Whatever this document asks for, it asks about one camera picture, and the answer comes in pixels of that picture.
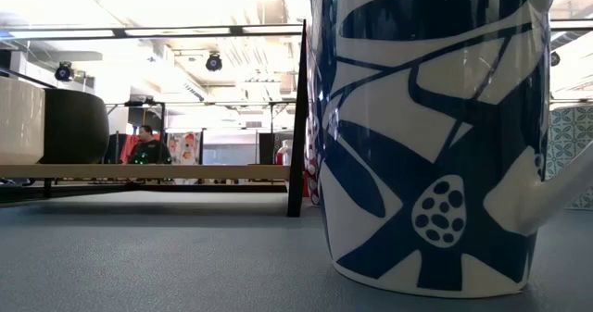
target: gray table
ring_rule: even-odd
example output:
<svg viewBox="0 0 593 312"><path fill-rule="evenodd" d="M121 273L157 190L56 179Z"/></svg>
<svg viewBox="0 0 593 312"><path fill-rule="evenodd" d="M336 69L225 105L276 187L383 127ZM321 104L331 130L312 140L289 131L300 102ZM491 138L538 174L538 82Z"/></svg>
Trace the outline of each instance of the gray table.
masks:
<svg viewBox="0 0 593 312"><path fill-rule="evenodd" d="M241 203L238 196L232 199ZM101 198L196 197L128 193L94 200ZM0 209L0 311L593 308L593 213L564 211L540 232L525 293L469 301L389 293L340 276L329 263L317 209L302 218L208 213L99 204Z"/></svg>

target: patterned panel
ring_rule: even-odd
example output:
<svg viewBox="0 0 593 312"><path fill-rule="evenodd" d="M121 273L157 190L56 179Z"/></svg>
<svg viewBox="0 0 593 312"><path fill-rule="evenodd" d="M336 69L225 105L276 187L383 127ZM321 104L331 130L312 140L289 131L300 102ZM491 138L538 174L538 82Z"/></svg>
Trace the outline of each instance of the patterned panel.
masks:
<svg viewBox="0 0 593 312"><path fill-rule="evenodd" d="M565 108L551 112L546 179L565 168L591 141L593 107ZM567 208L593 210L593 186L574 199Z"/></svg>

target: floral pattern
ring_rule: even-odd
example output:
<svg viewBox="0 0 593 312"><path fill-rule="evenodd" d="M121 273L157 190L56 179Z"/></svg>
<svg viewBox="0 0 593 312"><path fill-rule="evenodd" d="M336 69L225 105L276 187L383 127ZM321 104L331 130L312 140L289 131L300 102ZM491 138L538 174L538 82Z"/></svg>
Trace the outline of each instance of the floral pattern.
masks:
<svg viewBox="0 0 593 312"><path fill-rule="evenodd" d="M565 168L593 141L593 107L565 108L549 116L549 140L546 179ZM593 210L593 186L567 206Z"/></svg>

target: man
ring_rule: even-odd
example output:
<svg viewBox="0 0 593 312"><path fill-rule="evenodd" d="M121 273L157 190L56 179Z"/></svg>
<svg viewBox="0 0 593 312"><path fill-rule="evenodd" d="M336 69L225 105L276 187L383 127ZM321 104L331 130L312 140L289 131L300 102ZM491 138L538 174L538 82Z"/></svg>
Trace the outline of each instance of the man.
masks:
<svg viewBox="0 0 593 312"><path fill-rule="evenodd" d="M156 140L152 135L150 126L141 126L138 133L140 143L137 144L130 156L129 164L170 164L170 153L167 145Z"/></svg>

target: mug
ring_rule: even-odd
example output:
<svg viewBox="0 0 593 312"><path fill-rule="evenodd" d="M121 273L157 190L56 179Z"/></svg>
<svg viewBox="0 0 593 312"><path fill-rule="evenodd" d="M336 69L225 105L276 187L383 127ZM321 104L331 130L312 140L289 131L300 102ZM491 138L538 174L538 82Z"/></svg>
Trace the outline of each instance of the mug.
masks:
<svg viewBox="0 0 593 312"><path fill-rule="evenodd" d="M537 228L593 180L589 146L544 182L551 1L311 0L311 142L340 273L452 298L526 285Z"/></svg>
<svg viewBox="0 0 593 312"><path fill-rule="evenodd" d="M44 89L0 77L0 165L35 164L44 155Z"/></svg>

